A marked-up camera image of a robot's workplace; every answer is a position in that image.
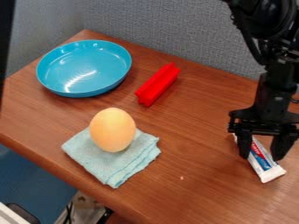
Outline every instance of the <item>cloth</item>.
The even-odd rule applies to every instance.
[[[90,137],[90,129],[85,129],[63,144],[62,148],[105,185],[119,188],[161,154],[158,141],[158,137],[138,129],[127,149],[111,153],[95,145]]]

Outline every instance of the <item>egg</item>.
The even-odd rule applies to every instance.
[[[89,126],[91,139],[103,151],[118,152],[127,148],[137,135],[137,123],[121,108],[98,112]]]

